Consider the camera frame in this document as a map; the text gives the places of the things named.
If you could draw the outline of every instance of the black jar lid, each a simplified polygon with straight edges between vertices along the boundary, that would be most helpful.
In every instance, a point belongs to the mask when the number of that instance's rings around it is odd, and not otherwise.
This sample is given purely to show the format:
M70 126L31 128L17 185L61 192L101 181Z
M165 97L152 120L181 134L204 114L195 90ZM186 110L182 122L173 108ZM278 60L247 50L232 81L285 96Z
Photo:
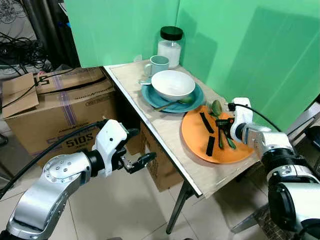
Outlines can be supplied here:
M163 26L160 31L160 36L169 41L179 41L182 39L184 31L176 26Z

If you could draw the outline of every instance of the dark curtain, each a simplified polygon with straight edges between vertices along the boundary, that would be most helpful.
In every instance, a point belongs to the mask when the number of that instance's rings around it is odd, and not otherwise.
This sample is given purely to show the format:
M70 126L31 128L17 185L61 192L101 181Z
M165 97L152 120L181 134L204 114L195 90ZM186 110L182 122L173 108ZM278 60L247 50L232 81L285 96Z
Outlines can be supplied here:
M22 0L37 39L42 41L53 68L66 64L79 67L69 22L58 3L63 0Z

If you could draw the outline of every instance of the table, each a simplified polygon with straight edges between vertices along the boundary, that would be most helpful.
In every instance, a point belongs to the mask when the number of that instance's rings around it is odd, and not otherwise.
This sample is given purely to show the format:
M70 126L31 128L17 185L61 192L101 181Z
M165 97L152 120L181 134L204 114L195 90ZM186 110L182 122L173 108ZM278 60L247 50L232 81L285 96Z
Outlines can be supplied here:
M173 208L166 233L170 234L185 201L192 195L210 197L218 189L258 161L255 154L243 161L232 164L214 164L195 156L183 143L180 126L184 113L154 111L143 98L139 80L146 80L144 66L148 60L105 66L104 69L140 116L149 131L171 159L184 179L178 199ZM226 100L206 86L186 69L178 66L175 70L189 74L201 87L206 99L217 99L223 105Z

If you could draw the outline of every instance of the mug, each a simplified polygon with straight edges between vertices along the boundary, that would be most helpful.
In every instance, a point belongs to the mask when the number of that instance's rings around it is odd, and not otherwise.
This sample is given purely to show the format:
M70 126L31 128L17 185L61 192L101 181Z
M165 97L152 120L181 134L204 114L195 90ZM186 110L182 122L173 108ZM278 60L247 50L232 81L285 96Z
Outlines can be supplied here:
M165 56L154 55L150 57L150 63L144 66L144 74L148 77L152 77L157 72L168 70L168 67L168 58Z

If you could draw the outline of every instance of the box flap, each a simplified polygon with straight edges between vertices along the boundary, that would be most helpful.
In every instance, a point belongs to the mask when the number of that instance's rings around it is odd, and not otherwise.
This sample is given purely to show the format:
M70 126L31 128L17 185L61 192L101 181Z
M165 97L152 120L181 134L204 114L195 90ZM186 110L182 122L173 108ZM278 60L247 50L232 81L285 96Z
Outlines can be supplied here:
M38 94L51 93L54 91L72 88L75 86L94 83L106 77L99 67L78 67L70 72L67 71L68 70L62 70L38 74L36 77L36 80L38 81L36 92Z
M28 73L2 83L2 106L20 98L33 86L33 88L22 98L2 108L4 118L25 111L39 104L36 87L34 85L35 81L32 73Z

